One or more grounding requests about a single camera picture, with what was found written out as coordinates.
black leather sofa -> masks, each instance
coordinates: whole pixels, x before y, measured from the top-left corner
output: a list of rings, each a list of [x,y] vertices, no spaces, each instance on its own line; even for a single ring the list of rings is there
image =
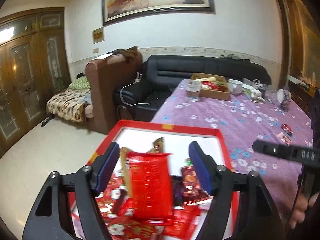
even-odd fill
[[[271,78],[266,69],[249,60],[151,55],[142,64],[141,72],[143,78],[140,82],[123,89],[123,100],[130,105],[150,105],[123,104],[119,95],[121,88],[118,88],[114,93],[114,101],[120,119],[150,122],[178,84],[195,72],[224,76],[226,79],[259,79],[261,83],[271,85]]]

cardboard box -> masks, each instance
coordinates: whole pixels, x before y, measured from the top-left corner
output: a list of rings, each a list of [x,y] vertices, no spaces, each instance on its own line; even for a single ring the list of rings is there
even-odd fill
[[[230,97],[230,90],[228,87],[228,83],[225,77],[217,76],[217,75],[210,75],[204,73],[193,73],[191,76],[191,80],[195,80],[198,78],[205,78],[205,77],[215,77],[217,81],[223,82],[223,85],[228,88],[225,92],[213,90],[213,89],[201,89],[200,96],[204,98],[215,98],[219,100],[229,100]]]

green pillow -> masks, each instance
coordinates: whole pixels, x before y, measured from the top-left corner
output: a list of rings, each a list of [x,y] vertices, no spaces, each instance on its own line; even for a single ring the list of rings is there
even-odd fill
[[[68,88],[73,90],[90,89],[90,84],[86,77],[79,77]]]

bolt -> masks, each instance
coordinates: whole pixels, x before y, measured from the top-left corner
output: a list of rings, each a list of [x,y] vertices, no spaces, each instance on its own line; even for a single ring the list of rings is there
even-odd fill
[[[59,175],[59,172],[57,172],[57,171],[53,171],[53,172],[50,173],[50,177],[51,178],[58,177],[58,175]]]
[[[89,166],[89,165],[83,166],[83,168],[82,168],[82,170],[83,170],[84,172],[90,171],[91,169],[92,169],[92,167]]]
[[[226,167],[224,165],[218,165],[217,166],[217,170],[218,171],[225,171],[226,170]]]
[[[259,173],[256,172],[256,171],[250,171],[249,174],[252,176],[252,177],[258,177]]]

human hand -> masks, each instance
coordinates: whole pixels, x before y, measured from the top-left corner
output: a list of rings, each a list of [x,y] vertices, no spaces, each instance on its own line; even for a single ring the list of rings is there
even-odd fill
[[[298,198],[297,198],[297,202],[296,205],[294,207],[292,216],[290,218],[289,221],[289,225],[292,229],[294,229],[297,225],[297,223],[302,223],[306,214],[305,211],[306,209],[309,207],[313,207],[313,205],[315,204],[317,198],[318,198],[319,192],[314,194],[308,203],[308,200],[306,199],[306,197],[302,194],[299,193]]]

